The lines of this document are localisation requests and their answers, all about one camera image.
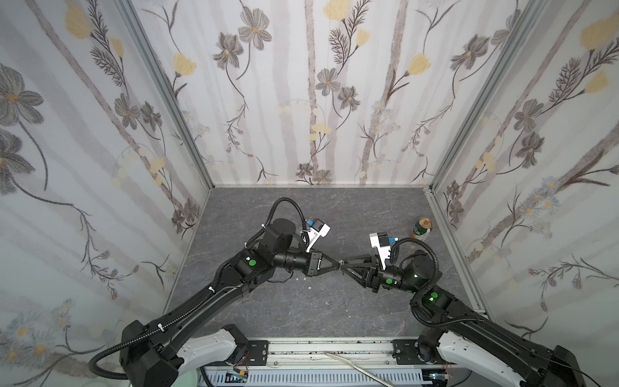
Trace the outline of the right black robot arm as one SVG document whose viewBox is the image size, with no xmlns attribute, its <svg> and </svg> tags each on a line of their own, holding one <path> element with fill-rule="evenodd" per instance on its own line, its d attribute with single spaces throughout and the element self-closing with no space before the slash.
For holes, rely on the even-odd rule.
<svg viewBox="0 0 619 387">
<path fill-rule="evenodd" d="M 464 366 L 505 386 L 584 386 L 575 355 L 527 340 L 485 318 L 438 285 L 442 276 L 433 253 L 417 250 L 399 265 L 381 265 L 370 256 L 340 261 L 339 269 L 362 287 L 412 294 L 410 309 L 425 329 L 414 355 L 425 363 Z"/>
</svg>

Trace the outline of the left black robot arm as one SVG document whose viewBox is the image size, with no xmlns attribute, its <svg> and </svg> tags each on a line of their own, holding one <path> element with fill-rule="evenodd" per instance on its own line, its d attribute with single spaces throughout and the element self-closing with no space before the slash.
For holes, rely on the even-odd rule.
<svg viewBox="0 0 619 387">
<path fill-rule="evenodd" d="M 319 219 L 307 220 L 299 232 L 293 222 L 276 219 L 217 268 L 212 282 L 189 300 L 146 325 L 127 326 L 119 360 L 130 383 L 171 386 L 204 365 L 242 359 L 248 340 L 235 325 L 200 338 L 195 333 L 221 310 L 268 282 L 277 269 L 319 275 L 323 255 L 313 246 L 329 231 Z"/>
</svg>

